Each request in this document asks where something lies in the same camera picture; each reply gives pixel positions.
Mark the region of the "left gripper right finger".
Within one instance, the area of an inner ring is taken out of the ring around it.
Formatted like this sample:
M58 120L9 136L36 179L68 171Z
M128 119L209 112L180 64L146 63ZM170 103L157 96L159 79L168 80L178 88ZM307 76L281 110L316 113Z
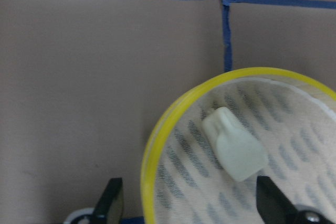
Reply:
M268 176L257 177L256 208L264 223L333 223L315 208L294 205Z

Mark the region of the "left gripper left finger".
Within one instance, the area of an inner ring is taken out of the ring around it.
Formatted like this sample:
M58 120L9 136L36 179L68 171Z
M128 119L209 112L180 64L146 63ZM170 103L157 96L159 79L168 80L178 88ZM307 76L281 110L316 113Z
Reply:
M123 202L122 178L110 179L93 210L90 223L121 223Z

